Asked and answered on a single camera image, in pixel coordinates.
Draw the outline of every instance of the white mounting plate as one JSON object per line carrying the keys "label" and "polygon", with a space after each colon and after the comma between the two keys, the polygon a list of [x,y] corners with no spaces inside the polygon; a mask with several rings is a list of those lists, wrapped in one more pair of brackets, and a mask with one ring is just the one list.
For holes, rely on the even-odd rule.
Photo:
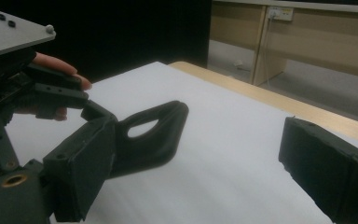
{"label": "white mounting plate", "polygon": [[[4,21],[0,20],[0,55],[55,38],[56,33],[51,26],[48,28],[4,12],[0,12],[0,14],[6,18]],[[8,25],[12,21],[15,22],[15,27]]]}

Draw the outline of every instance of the human hand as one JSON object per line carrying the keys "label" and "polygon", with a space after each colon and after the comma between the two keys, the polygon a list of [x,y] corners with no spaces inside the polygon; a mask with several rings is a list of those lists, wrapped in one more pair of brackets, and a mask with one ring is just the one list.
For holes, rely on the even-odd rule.
{"label": "human hand", "polygon": [[[79,77],[81,80],[81,88],[83,91],[89,90],[92,87],[91,82],[89,82],[85,77],[79,75],[77,73],[77,70],[71,64],[66,63],[61,59],[54,58],[46,54],[37,52],[36,57],[33,60],[33,63],[49,69],[63,72],[70,76]],[[34,106],[34,107],[18,109],[16,112],[21,114],[35,114],[36,111],[37,108]],[[66,120],[67,119],[66,113],[67,113],[67,109],[65,107],[60,107],[56,110],[54,119]]]}

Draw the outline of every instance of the power outlet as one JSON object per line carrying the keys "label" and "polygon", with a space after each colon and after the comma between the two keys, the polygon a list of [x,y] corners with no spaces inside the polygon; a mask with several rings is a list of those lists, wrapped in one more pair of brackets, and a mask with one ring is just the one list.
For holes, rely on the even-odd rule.
{"label": "power outlet", "polygon": [[278,21],[292,21],[293,11],[292,7],[269,7],[268,18]]}

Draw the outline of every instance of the floor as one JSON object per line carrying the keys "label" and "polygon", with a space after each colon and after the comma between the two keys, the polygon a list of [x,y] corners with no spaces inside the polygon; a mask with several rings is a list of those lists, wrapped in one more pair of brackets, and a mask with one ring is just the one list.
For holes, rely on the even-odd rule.
{"label": "floor", "polygon": [[[210,70],[249,82],[252,60],[251,50],[210,41]],[[288,61],[285,71],[260,87],[358,120],[357,76]]]}

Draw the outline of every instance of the white table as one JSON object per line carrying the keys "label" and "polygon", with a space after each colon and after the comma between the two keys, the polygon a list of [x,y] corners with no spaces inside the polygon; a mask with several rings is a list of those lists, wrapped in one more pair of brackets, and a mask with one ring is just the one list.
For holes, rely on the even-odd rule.
{"label": "white table", "polygon": [[[278,162],[292,114],[162,63],[96,83],[89,98],[119,120],[171,100],[189,115],[172,161],[107,180],[85,223],[331,223]],[[79,114],[70,110],[64,122],[16,115],[7,132],[21,164],[42,161],[84,123]]]}

